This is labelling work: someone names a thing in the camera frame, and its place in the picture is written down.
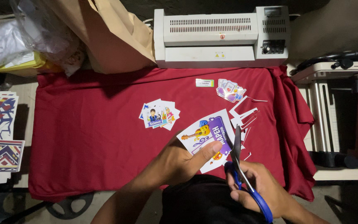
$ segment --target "sticker pile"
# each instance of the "sticker pile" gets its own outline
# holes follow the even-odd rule
[[[232,103],[240,101],[243,98],[246,89],[238,86],[230,80],[218,79],[218,87],[216,88],[218,96],[226,99]]]
[[[139,119],[144,121],[146,128],[166,128],[171,130],[173,124],[179,119],[180,110],[175,108],[175,102],[161,99],[143,104]]]
[[[11,172],[19,172],[25,141],[13,140],[17,101],[14,92],[0,91],[0,183],[6,183]]]
[[[235,135],[227,111],[224,109],[196,121],[176,137],[191,155],[196,154],[212,141],[222,143],[222,149],[200,169],[201,173],[205,173],[226,163]]]

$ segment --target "maroon fabric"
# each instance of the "maroon fabric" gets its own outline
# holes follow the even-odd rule
[[[38,76],[29,191],[54,201],[117,190],[134,178],[179,130],[235,104],[195,79],[228,79],[247,89],[238,108],[260,112],[241,159],[263,163],[290,194],[312,201],[316,169],[303,143],[312,114],[285,67],[261,69],[143,69],[119,75],[80,71]],[[171,131],[145,128],[143,103],[161,98],[181,110]],[[223,166],[207,174],[224,178]]]

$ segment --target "person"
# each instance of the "person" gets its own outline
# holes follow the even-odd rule
[[[151,116],[150,116],[150,121],[155,121],[157,120],[157,115],[156,114],[156,110],[155,109],[151,109],[150,110]]]
[[[176,138],[151,163],[113,194],[100,208],[92,224],[133,224],[151,193],[169,185],[162,194],[160,223],[266,223],[250,194],[239,191],[231,173],[226,180],[195,175],[222,147],[220,141],[191,155]],[[240,168],[254,183],[274,218],[292,223],[328,223],[307,211],[274,179],[262,164],[240,161]]]

